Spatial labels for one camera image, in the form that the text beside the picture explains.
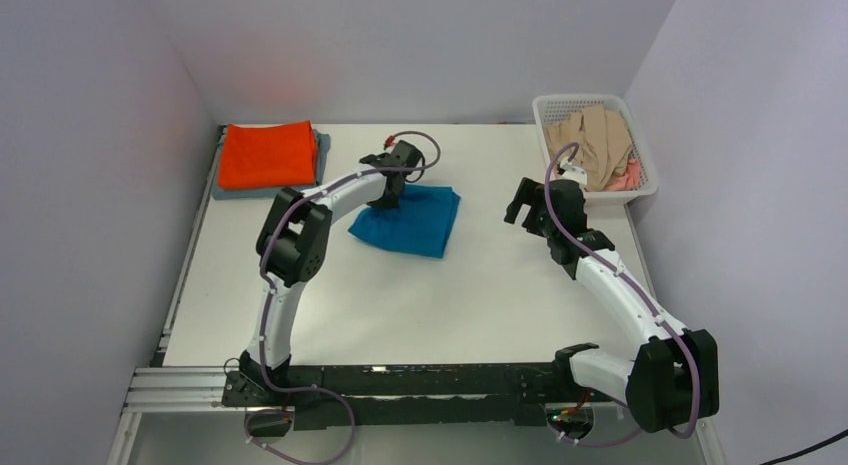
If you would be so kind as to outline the blue t shirt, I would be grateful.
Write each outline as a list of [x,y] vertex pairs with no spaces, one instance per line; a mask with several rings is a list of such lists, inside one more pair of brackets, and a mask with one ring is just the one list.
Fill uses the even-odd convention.
[[442,259],[460,201],[449,186],[408,185],[397,208],[363,209],[348,232],[381,250]]

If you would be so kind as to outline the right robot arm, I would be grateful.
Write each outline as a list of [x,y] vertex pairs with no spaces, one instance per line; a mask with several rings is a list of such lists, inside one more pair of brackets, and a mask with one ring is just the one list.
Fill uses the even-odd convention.
[[692,330],[665,310],[633,277],[613,242],[588,224],[585,198],[571,180],[544,183],[523,178],[504,220],[545,239],[551,259],[588,290],[615,319],[632,358],[593,343],[560,349],[552,362],[551,386],[574,400],[587,390],[627,406],[645,432],[689,435],[697,421],[720,407],[718,346],[705,329]]

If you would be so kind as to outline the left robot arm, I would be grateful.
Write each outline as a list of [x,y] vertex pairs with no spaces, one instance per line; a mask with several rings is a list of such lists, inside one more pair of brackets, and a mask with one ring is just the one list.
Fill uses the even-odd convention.
[[258,402],[275,404],[290,387],[295,316],[307,283],[324,265],[334,223],[364,205],[397,207],[407,177],[426,167],[416,146],[392,137],[384,152],[361,158],[344,176],[304,192],[286,187],[277,193],[256,242],[265,299],[239,358]]

